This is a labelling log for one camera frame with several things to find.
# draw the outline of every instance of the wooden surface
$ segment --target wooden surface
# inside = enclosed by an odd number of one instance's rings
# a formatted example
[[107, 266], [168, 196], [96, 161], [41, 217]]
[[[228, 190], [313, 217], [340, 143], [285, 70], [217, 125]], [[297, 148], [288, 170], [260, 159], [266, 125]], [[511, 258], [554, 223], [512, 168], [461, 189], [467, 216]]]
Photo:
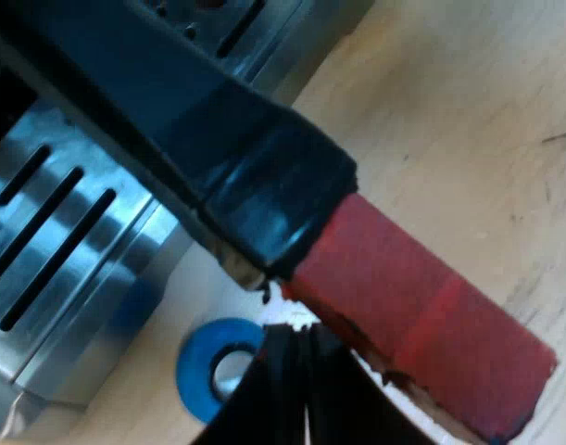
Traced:
[[[365, 197], [555, 348], [518, 442], [566, 444], [566, 0], [380, 2], [296, 108], [358, 160]], [[194, 255], [57, 445], [185, 444], [200, 430], [173, 384], [178, 347], [247, 296]], [[232, 311], [258, 313], [257, 300]]]

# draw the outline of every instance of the red block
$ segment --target red block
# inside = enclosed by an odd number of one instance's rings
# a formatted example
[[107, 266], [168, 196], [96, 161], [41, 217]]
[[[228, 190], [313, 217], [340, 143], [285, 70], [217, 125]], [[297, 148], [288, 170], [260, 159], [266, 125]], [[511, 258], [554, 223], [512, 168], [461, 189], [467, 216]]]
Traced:
[[519, 434], [556, 366], [551, 348], [360, 195], [286, 291], [486, 441]]

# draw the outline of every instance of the stainless steel appliance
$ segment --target stainless steel appliance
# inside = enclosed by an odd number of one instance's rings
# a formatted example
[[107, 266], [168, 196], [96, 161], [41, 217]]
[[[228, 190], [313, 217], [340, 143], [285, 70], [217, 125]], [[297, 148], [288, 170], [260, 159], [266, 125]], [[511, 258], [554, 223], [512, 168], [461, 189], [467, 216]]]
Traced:
[[[238, 79], [290, 103], [371, 3], [139, 7]], [[0, 439], [50, 439], [70, 428], [191, 243], [176, 218], [58, 108], [38, 99], [22, 114], [0, 140]]]

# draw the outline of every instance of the blue washer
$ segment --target blue washer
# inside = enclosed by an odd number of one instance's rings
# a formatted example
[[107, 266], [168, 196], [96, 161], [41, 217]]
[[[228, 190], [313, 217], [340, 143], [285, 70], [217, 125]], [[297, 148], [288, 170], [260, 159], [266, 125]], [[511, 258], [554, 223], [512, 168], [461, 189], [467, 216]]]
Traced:
[[220, 358], [234, 350], [255, 353], [264, 339], [260, 326], [240, 318], [225, 318], [201, 326], [183, 345], [176, 366], [176, 384], [186, 409], [208, 424], [219, 412], [212, 374]]

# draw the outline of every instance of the blue rubber ring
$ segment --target blue rubber ring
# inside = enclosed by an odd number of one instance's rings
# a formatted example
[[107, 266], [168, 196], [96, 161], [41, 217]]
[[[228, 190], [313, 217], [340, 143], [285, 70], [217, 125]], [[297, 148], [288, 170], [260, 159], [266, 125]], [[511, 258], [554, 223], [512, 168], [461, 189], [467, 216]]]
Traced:
[[211, 385], [214, 359], [236, 346], [258, 351], [263, 339], [260, 326], [240, 318], [217, 320], [193, 332], [178, 357], [176, 384], [184, 406], [194, 417], [208, 424], [223, 404]]

